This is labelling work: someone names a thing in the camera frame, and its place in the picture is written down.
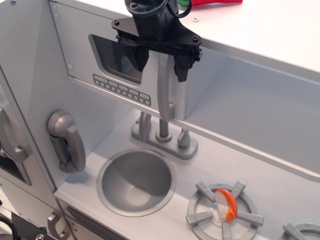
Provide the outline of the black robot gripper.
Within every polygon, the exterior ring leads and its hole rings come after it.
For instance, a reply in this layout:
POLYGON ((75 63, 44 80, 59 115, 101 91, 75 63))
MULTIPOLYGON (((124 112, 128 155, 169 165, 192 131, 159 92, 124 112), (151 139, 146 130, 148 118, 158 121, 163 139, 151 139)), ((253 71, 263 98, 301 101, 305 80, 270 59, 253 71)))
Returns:
POLYGON ((111 26, 117 31, 116 38, 133 67, 142 72, 150 50, 173 55, 178 82, 185 82, 189 69, 202 56, 201 38, 180 22, 191 12, 192 5, 183 13, 179 13, 177 4, 127 4, 126 7, 132 17, 116 19, 111 26))

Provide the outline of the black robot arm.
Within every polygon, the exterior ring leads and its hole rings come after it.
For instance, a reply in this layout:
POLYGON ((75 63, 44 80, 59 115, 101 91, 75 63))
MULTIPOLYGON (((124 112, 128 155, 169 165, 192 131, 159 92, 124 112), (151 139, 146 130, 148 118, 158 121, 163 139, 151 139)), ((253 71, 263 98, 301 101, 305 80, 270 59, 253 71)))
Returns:
POLYGON ((141 72, 149 59, 149 51, 171 55, 178 81, 186 81, 189 69, 202 56, 202 38, 180 22, 192 6, 179 13, 176 0, 126 0, 124 3, 132 16, 116 19, 111 26, 117 31, 116 38, 133 67, 141 72))

